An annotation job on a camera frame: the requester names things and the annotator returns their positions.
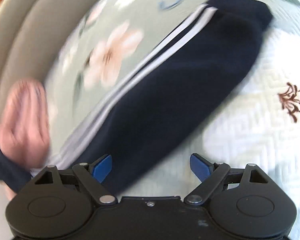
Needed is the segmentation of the navy striped zip hoodie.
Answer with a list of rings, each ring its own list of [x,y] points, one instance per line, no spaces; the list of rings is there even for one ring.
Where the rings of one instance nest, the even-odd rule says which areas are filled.
[[[208,0],[165,37],[87,128],[69,138],[62,169],[113,159],[120,193],[185,140],[246,77],[273,16],[256,0]]]

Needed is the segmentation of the floral quilted bed cover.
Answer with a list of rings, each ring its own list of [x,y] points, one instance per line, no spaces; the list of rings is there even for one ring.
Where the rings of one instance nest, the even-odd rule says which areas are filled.
[[[47,164],[111,154],[113,193],[185,197],[192,153],[254,163],[292,198],[300,239],[300,0],[100,0],[45,88]]]

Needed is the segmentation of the pink folded quilt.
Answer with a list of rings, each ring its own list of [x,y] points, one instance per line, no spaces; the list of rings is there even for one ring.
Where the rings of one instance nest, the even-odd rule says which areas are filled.
[[[49,144],[45,89],[37,80],[20,80],[11,88],[0,119],[0,180],[8,200],[31,179],[32,169],[44,166]]]

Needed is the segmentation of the beige leather headboard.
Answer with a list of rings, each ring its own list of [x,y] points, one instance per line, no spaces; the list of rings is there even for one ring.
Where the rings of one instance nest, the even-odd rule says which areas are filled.
[[[44,81],[83,15],[97,0],[3,0],[0,7],[0,116],[10,87]]]

